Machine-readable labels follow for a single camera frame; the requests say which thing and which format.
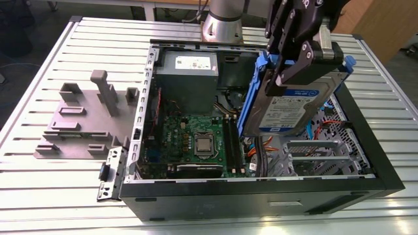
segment gray plastic block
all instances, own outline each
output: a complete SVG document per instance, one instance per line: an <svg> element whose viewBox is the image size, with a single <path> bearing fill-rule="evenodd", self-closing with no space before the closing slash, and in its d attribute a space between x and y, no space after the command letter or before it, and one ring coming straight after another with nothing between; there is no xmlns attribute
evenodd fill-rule
<svg viewBox="0 0 418 235"><path fill-rule="evenodd" d="M118 102L114 103L118 116L109 116L105 104L97 99L97 90L82 90L74 93L77 103L60 102L53 118L44 132L44 140L53 143L60 149L58 154L42 154L42 151L34 153L36 158L48 159L104 159L104 155L92 155L88 151L89 144L104 144L108 149L112 148L112 140L128 139L132 133L133 118L136 106L130 106L125 100L125 91L116 91ZM60 111L66 108L80 108L84 115L62 115ZM53 130L53 123L78 123L78 130Z"/></svg>
<svg viewBox="0 0 418 235"><path fill-rule="evenodd" d="M58 147L54 144L48 143L48 142L38 144L34 150L37 153L44 154L44 155L57 154L57 152L60 151Z"/></svg>
<svg viewBox="0 0 418 235"><path fill-rule="evenodd" d="M125 102L128 105L136 106L137 105L137 99L138 99L138 90L134 87L128 87L125 89Z"/></svg>
<svg viewBox="0 0 418 235"><path fill-rule="evenodd" d="M80 125L77 122L57 122L54 121L50 125L53 130L62 130L62 131L77 131L80 130Z"/></svg>
<svg viewBox="0 0 418 235"><path fill-rule="evenodd" d="M82 94L76 83L64 83L60 88L60 96L65 102L77 102L76 94Z"/></svg>
<svg viewBox="0 0 418 235"><path fill-rule="evenodd" d="M90 73L89 80L97 85L101 100L104 101L106 110L112 117L118 115L118 110L116 107L116 99L114 99L114 89L109 89L109 85L106 84L106 72L104 70L93 70Z"/></svg>
<svg viewBox="0 0 418 235"><path fill-rule="evenodd" d="M58 110L61 115L85 115L84 107L61 107Z"/></svg>
<svg viewBox="0 0 418 235"><path fill-rule="evenodd" d="M112 135L109 132L92 134L90 137L96 141L108 141L112 139Z"/></svg>
<svg viewBox="0 0 418 235"><path fill-rule="evenodd" d="M89 144L86 151L92 155L106 155L109 153L109 149L104 144Z"/></svg>
<svg viewBox="0 0 418 235"><path fill-rule="evenodd" d="M130 140L129 140L129 137L128 136L125 136L124 137L124 140L122 140L122 147L125 148L125 149L129 149L129 145L130 145Z"/></svg>
<svg viewBox="0 0 418 235"><path fill-rule="evenodd" d="M121 146L121 144L120 144L120 142L118 142L118 140L117 140L117 137L113 136L113 139L112 139L112 148L116 148L116 147L120 147L120 146Z"/></svg>

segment cable connector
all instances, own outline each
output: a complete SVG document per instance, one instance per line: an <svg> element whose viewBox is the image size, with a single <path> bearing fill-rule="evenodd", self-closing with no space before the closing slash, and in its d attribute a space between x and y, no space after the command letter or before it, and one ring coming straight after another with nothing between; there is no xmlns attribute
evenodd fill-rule
<svg viewBox="0 0 418 235"><path fill-rule="evenodd" d="M349 122L349 121L341 121L340 124L339 124L339 128L343 128L343 129L352 129L352 122Z"/></svg>

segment aluminum table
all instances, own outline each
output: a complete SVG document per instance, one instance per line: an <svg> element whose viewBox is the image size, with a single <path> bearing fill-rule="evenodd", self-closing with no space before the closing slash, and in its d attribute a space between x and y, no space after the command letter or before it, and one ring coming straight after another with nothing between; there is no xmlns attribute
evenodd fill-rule
<svg viewBox="0 0 418 235"><path fill-rule="evenodd" d="M142 86L149 39L200 40L200 26L82 18L69 22L0 132L0 231L44 234L418 234L418 112L351 35L332 39L357 61L345 85L406 189L329 215L142 223L118 203L96 203L98 160L32 156L64 82L94 89L92 70L106 70L116 90ZM243 29L244 43L264 45L263 29Z"/></svg>

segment power supply label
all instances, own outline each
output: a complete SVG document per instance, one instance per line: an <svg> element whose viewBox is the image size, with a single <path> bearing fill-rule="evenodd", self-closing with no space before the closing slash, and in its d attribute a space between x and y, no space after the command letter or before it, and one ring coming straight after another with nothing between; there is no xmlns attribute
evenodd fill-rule
<svg viewBox="0 0 418 235"><path fill-rule="evenodd" d="M209 57L177 56L175 68L177 70L211 70Z"/></svg>
<svg viewBox="0 0 418 235"><path fill-rule="evenodd" d="M273 97L267 107L259 128L263 132L291 130L305 112L304 105L313 101L317 90L285 90L284 95Z"/></svg>

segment metal bracket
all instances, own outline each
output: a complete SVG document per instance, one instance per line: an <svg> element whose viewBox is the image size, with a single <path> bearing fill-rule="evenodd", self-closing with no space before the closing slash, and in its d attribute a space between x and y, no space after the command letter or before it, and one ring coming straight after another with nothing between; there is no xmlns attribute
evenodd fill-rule
<svg viewBox="0 0 418 235"><path fill-rule="evenodd" d="M105 163L100 169L100 188L97 202L118 202L118 193L122 183L126 150L122 147L112 148L108 153Z"/></svg>
<svg viewBox="0 0 418 235"><path fill-rule="evenodd" d="M335 57L335 53L333 53L333 50L332 50L331 32L328 30L328 23L329 23L328 18L324 18L321 20L319 31L317 31L317 33L313 36L313 41L316 41L319 43L319 45L320 45L323 58L325 60L332 60L333 57Z"/></svg>

